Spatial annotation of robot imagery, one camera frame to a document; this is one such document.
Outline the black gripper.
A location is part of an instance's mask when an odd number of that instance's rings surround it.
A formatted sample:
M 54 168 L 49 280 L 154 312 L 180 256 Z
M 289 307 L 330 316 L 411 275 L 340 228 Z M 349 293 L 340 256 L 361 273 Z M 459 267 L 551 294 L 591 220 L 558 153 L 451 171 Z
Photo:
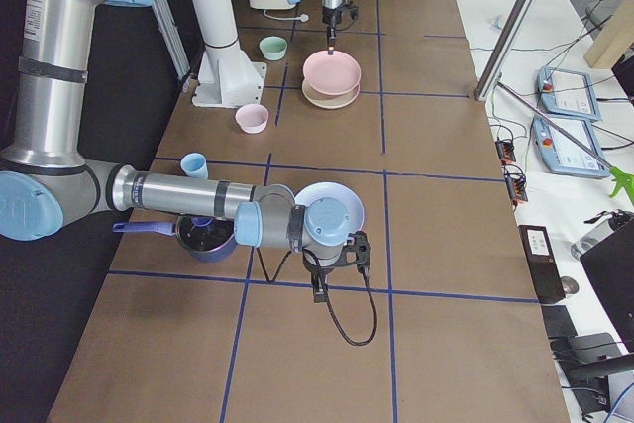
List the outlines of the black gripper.
M 340 24 L 344 15 L 350 15 L 350 23 L 346 27 Z M 337 33 L 336 30 L 347 30 L 354 25 L 359 18 L 359 6 L 351 0 L 345 0 L 341 5 L 334 9 L 322 8 L 322 22 L 328 27 L 326 29 L 327 53 L 333 53 L 336 47 Z
M 327 302 L 329 299 L 326 278 L 322 275 L 316 275 L 318 272 L 328 273 L 336 268 L 354 266 L 364 279 L 368 279 L 370 276 L 370 250 L 368 236 L 364 231 L 351 233 L 343 245 L 334 248 L 335 254 L 332 258 L 319 258 L 312 250 L 304 247 L 302 249 L 303 265 L 313 274 L 313 301 Z

